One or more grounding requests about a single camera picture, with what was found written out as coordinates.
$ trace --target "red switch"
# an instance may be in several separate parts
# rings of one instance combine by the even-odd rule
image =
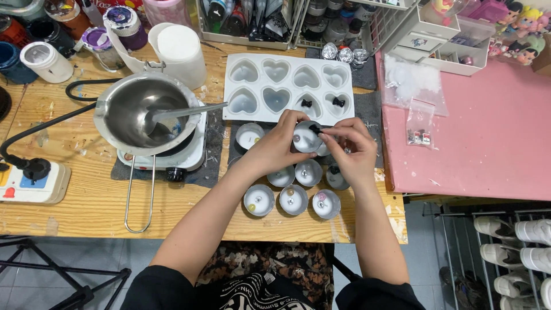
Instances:
[[[15,198],[15,188],[8,188],[4,193],[4,198]]]

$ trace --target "tiled floor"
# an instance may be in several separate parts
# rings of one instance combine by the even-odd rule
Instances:
[[[429,205],[425,212],[430,213]],[[423,204],[406,205],[409,244],[402,246],[409,267],[413,290],[427,309],[453,309],[446,305],[438,277],[441,266],[447,265],[445,245],[440,219],[422,216]],[[112,309],[119,309],[128,287],[141,270],[151,261],[162,240],[159,239],[91,239],[52,238],[35,239],[39,248],[60,265],[75,268],[120,270],[132,269],[132,275],[115,301]],[[14,247],[0,248],[0,259],[8,259]],[[335,255],[350,269],[360,273],[353,244],[337,244]],[[26,250],[20,255],[26,263],[43,262]],[[81,284],[97,285],[109,276],[72,274]],[[338,293],[348,280],[339,272],[334,273],[335,290]],[[100,290],[86,310],[105,307],[115,286]],[[0,274],[0,310],[42,310],[54,306],[70,296],[74,290],[55,272],[34,269],[8,268]]]

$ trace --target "pot handle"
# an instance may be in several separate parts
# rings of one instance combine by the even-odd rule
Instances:
[[[130,190],[132,189],[132,174],[134,172],[134,162],[136,161],[136,156],[132,155],[132,165],[130,166],[130,182],[128,183],[128,194],[126,196],[126,210],[125,210],[125,226],[126,229],[131,233],[142,233],[144,232],[149,225],[151,224],[151,216],[153,215],[153,191],[155,190],[155,160],[156,155],[153,155],[153,173],[152,173],[152,180],[151,180],[151,203],[149,204],[149,221],[147,222],[147,225],[145,225],[144,228],[133,231],[128,226],[128,207],[130,205]]]

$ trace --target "black t-shirt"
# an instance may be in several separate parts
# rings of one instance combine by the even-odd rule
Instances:
[[[409,284],[392,285],[379,279],[348,284],[337,296],[340,310],[421,310]],[[252,273],[229,281],[193,285],[178,271],[149,266],[140,272],[126,293],[122,310],[232,309],[312,310],[302,290],[287,278]]]

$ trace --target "metal spoon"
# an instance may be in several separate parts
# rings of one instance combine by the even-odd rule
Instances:
[[[143,119],[143,130],[146,135],[150,135],[155,129],[155,125],[166,119],[173,119],[180,116],[203,113],[228,106],[228,102],[218,104],[209,104],[205,106],[196,106],[194,108],[174,109],[174,110],[152,110],[146,113]]]

